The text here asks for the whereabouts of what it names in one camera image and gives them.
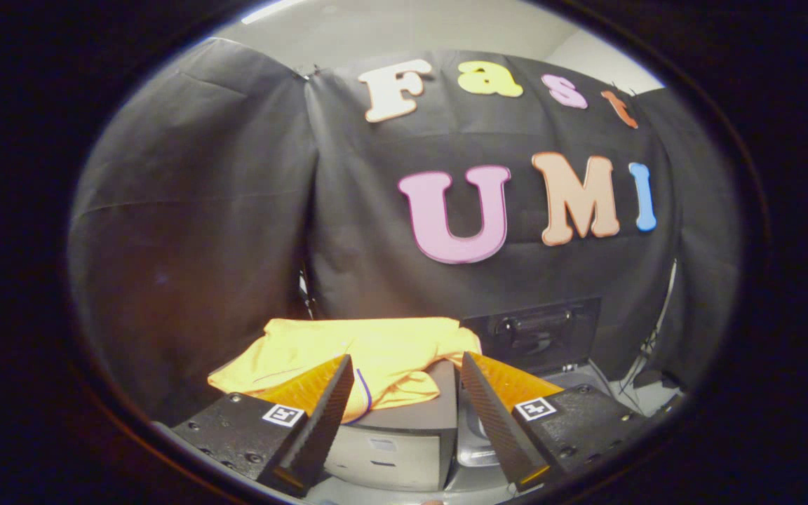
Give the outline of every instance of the white wall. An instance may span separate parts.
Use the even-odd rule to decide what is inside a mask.
[[[570,68],[626,93],[644,93],[663,87],[656,77],[618,49],[582,29],[566,39],[544,61]]]

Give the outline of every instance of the white ceiling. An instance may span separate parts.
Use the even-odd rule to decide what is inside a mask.
[[[578,28],[520,0],[303,0],[215,37],[241,42],[302,74],[373,55],[474,49],[545,60]]]

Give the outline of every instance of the yellow cloth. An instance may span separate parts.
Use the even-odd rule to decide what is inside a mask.
[[[439,359],[461,367],[463,351],[481,354],[475,333],[445,317],[292,321],[273,319],[265,335],[208,383],[225,393],[257,396],[311,368],[350,354],[355,386],[342,422],[369,409],[427,402],[438,386],[422,371]]]

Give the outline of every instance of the black fabric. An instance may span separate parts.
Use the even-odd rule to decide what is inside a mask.
[[[422,58],[417,109],[371,124],[365,71]],[[523,95],[474,95],[461,89],[458,64],[501,64]],[[587,109],[561,105],[543,74],[569,79]],[[600,93],[611,90],[639,123],[629,128]],[[657,131],[635,113],[634,100],[609,84],[546,63],[471,51],[388,55],[321,70],[307,86],[308,110],[320,151],[314,185],[314,226],[308,232],[314,294],[328,318],[448,316],[463,319],[578,298],[601,297],[591,357],[610,379],[623,377],[657,322],[677,240],[671,162]],[[547,196],[532,155],[555,151],[584,179],[589,156],[613,163],[620,221],[612,237],[574,238],[549,247]],[[628,164],[647,164],[657,227],[638,231],[638,196]],[[453,178],[446,191],[455,236],[480,230],[478,192],[464,173],[482,164],[511,171],[504,185],[507,237],[496,255],[471,264],[436,262],[417,249],[408,200],[398,181],[425,170]]]
[[[675,93],[651,90],[635,103],[666,148],[675,197],[682,202],[673,294],[642,370],[662,371],[687,387],[698,383],[718,352],[740,288],[744,242],[737,168]]]
[[[209,39],[112,119],[69,233],[74,299],[109,373],[173,424],[220,396],[206,374],[297,296],[316,150],[305,80]]]
[[[360,74],[416,58],[432,66],[416,111],[367,122]],[[463,90],[457,67],[469,60],[508,68],[523,95]],[[554,100],[545,74],[569,79],[588,108]],[[628,105],[637,129],[604,90]],[[206,374],[270,318],[307,317],[297,296],[302,261],[320,316],[331,319],[462,320],[600,298],[591,358],[613,380],[626,376],[651,335],[679,256],[648,370],[690,381],[732,305],[740,224],[727,160],[664,97],[628,96],[565,68],[471,51],[388,55],[305,80],[252,49],[209,39],[132,96],[90,156],[69,235],[81,320],[116,383],[167,423],[219,396]],[[541,242],[547,194],[530,162],[547,151],[564,154],[579,179],[588,157],[612,161],[616,236]],[[632,162],[650,169],[650,232],[635,226]],[[485,164],[511,172],[504,246],[476,263],[430,259],[417,248],[398,181],[449,173],[450,229],[472,236],[481,215],[464,173]]]

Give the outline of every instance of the pink letter u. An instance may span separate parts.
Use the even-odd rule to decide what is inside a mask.
[[[469,238],[453,236],[448,228],[445,190],[451,187],[451,176],[444,172],[415,173],[398,183],[410,201],[417,247],[437,262],[481,262],[497,253],[507,237],[504,183],[510,180],[510,170],[477,166],[467,170],[466,180],[478,187],[482,211],[482,229]]]

